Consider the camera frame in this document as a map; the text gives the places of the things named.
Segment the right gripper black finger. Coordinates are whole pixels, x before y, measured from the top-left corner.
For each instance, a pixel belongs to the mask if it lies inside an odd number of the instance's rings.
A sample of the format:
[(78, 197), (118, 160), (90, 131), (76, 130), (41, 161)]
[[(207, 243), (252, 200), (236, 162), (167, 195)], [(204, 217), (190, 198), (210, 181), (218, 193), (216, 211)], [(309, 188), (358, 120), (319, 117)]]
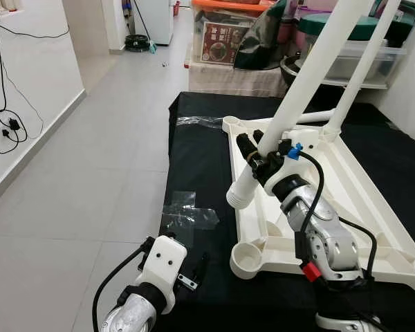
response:
[(256, 147), (252, 137), (248, 133), (240, 133), (235, 138), (236, 145), (239, 148), (240, 154), (245, 159), (246, 164), (254, 165), (254, 162), (260, 160), (260, 153)]

